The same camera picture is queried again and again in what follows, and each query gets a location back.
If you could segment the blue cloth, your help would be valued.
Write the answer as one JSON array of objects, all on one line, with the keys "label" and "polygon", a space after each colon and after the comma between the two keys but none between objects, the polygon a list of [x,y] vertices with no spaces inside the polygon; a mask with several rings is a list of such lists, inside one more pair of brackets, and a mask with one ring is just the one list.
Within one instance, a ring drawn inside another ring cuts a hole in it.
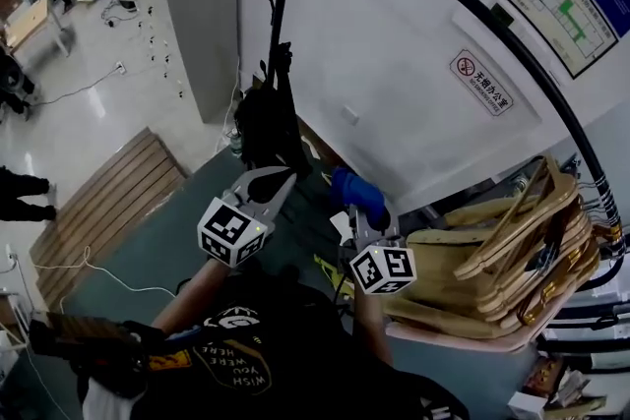
[{"label": "blue cloth", "polygon": [[382,192],[347,168],[337,167],[333,171],[330,199],[334,207],[356,206],[375,230],[384,231],[389,227],[391,218]]}]

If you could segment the white paper card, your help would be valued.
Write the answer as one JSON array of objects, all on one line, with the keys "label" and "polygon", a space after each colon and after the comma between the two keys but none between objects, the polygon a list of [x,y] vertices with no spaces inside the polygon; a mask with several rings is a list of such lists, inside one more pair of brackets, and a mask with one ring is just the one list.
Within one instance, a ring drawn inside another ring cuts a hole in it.
[{"label": "white paper card", "polygon": [[621,301],[627,301],[630,297],[630,284],[622,279],[615,278],[612,281],[597,287],[593,292],[594,297],[615,297]]}]

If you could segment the brown wooden frame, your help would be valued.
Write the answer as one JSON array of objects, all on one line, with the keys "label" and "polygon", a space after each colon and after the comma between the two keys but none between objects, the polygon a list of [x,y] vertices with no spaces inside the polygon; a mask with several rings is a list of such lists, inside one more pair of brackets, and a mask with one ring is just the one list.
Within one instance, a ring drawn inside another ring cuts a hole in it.
[{"label": "brown wooden frame", "polygon": [[306,179],[320,169],[330,173],[338,167],[348,168],[342,157],[300,117],[297,117],[297,126],[305,159],[305,167],[301,168],[299,179]]}]

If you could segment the framed floor plan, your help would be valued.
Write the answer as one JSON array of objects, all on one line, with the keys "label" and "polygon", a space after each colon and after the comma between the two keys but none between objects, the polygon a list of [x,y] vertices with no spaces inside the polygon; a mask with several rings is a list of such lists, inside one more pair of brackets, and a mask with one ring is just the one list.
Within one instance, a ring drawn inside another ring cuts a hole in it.
[{"label": "framed floor plan", "polygon": [[595,65],[618,36],[594,0],[507,0],[550,47],[572,79]]}]

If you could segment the brown snack box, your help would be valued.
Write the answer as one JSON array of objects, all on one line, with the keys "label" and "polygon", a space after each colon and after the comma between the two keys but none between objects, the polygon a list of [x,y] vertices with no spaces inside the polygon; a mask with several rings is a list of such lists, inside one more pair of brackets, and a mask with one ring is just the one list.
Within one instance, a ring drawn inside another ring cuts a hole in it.
[{"label": "brown snack box", "polygon": [[549,399],[557,390],[565,369],[562,358],[540,356],[525,380],[522,392]]}]

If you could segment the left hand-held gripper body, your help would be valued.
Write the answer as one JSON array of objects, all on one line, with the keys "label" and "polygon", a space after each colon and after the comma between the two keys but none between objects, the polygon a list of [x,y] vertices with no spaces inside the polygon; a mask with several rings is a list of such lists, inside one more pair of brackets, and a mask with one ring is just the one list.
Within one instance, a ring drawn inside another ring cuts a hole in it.
[{"label": "left hand-held gripper body", "polygon": [[214,197],[197,224],[199,247],[212,259],[236,268],[257,254],[275,231],[270,185],[234,184]]}]

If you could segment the wooden slatted platform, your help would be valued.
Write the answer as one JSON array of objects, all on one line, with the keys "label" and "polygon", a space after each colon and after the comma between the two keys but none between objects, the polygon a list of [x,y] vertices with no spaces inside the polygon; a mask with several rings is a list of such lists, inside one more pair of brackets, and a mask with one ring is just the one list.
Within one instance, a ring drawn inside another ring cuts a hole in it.
[{"label": "wooden slatted platform", "polygon": [[186,181],[162,139],[145,128],[121,147],[57,212],[31,247],[35,285],[47,308],[88,275],[81,265],[106,259]]}]

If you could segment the bunch of wooden hangers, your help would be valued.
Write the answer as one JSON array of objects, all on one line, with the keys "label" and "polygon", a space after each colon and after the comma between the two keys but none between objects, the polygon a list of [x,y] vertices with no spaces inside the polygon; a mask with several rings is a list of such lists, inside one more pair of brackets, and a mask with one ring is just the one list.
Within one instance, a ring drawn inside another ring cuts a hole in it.
[{"label": "bunch of wooden hangers", "polygon": [[493,340],[544,325],[599,267],[575,176],[545,156],[523,190],[449,212],[407,238],[416,281],[387,297],[393,321]]}]

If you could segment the person's white trousers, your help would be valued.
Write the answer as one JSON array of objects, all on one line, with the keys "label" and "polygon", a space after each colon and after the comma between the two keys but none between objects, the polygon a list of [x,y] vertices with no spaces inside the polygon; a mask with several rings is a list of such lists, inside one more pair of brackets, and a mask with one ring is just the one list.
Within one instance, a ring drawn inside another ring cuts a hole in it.
[{"label": "person's white trousers", "polygon": [[83,420],[140,420],[140,406],[147,388],[132,397],[123,397],[88,379],[88,388],[82,403]]}]

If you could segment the black metal shelf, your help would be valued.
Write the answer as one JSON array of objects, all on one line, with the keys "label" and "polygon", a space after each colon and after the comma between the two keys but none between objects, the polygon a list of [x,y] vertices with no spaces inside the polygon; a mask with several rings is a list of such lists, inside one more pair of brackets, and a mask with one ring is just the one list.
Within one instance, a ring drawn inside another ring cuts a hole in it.
[{"label": "black metal shelf", "polygon": [[630,297],[594,297],[613,279],[630,284],[630,254],[610,260],[569,299],[536,339],[545,356],[561,357],[585,374],[630,373]]}]

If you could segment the person's black printed t-shirt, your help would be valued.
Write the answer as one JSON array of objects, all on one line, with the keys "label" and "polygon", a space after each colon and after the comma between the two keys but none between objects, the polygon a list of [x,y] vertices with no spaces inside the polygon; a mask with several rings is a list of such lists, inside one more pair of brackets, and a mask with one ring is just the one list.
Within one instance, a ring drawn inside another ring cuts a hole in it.
[{"label": "person's black printed t-shirt", "polygon": [[439,384],[363,360],[292,273],[230,273],[199,322],[165,336],[140,420],[470,420]]}]

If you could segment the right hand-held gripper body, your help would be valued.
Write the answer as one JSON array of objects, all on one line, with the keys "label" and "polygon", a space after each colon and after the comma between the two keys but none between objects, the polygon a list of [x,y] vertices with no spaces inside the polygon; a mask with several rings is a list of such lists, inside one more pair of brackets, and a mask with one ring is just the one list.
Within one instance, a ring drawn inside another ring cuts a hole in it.
[{"label": "right hand-held gripper body", "polygon": [[417,280],[413,251],[398,230],[355,231],[354,244],[357,253],[349,268],[364,294],[394,294]]}]

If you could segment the person's left forearm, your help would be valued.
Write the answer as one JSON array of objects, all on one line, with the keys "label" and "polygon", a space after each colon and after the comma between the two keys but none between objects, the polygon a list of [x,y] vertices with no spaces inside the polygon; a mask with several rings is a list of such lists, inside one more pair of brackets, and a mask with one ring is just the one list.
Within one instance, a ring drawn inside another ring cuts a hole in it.
[{"label": "person's left forearm", "polygon": [[209,259],[184,285],[151,323],[151,327],[172,335],[192,328],[208,310],[231,268]]}]

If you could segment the white no-smoking sign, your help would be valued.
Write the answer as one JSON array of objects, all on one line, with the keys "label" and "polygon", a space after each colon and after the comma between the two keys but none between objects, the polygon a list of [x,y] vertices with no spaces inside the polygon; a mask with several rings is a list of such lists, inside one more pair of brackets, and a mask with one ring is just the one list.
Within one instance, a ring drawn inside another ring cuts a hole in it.
[{"label": "white no-smoking sign", "polygon": [[514,106],[511,94],[470,51],[462,49],[450,70],[491,116],[501,116]]}]

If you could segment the black waist bag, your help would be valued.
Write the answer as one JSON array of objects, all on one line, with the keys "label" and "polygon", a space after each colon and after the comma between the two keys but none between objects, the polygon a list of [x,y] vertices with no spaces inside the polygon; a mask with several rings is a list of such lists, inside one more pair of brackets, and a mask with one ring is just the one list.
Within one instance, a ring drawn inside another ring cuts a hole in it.
[{"label": "black waist bag", "polygon": [[161,330],[137,322],[45,312],[33,316],[34,353],[61,358],[106,389],[132,398],[147,384],[149,357],[166,340]]}]

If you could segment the yellow black tool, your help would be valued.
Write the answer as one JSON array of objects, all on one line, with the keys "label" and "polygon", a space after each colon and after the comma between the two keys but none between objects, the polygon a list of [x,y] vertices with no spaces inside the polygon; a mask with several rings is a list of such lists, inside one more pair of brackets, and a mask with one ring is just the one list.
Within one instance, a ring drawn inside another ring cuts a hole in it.
[{"label": "yellow black tool", "polygon": [[354,290],[353,283],[348,276],[344,276],[341,271],[338,270],[337,267],[329,264],[323,258],[318,255],[314,255],[313,259],[315,263],[320,267],[324,275],[331,282],[333,287],[337,289],[340,287],[340,295],[344,300],[349,300],[354,298]]}]

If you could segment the person's right forearm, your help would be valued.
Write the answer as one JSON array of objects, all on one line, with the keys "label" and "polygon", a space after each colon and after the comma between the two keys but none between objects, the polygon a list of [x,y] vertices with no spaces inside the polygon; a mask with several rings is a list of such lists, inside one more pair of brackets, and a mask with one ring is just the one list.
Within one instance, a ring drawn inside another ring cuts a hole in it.
[{"label": "person's right forearm", "polygon": [[363,360],[379,361],[391,367],[393,359],[385,332],[381,298],[363,293],[354,294],[352,339],[357,354]]}]

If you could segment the white paper sheet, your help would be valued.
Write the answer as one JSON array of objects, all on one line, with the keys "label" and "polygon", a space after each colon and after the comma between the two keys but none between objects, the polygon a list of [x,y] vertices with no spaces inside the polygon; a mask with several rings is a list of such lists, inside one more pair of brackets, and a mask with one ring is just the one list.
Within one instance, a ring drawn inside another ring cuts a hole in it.
[{"label": "white paper sheet", "polygon": [[340,211],[330,217],[330,222],[340,234],[340,244],[353,238],[352,228],[349,223],[349,216],[346,211]]}]

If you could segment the light wooden table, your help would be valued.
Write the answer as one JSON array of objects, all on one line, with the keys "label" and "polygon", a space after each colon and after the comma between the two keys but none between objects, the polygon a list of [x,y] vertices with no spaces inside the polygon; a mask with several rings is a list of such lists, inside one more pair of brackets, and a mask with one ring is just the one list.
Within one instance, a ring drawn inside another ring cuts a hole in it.
[{"label": "light wooden table", "polygon": [[47,30],[65,57],[70,50],[62,35],[62,27],[50,0],[36,0],[14,22],[6,26],[6,44],[10,54],[15,53],[31,36]]}]

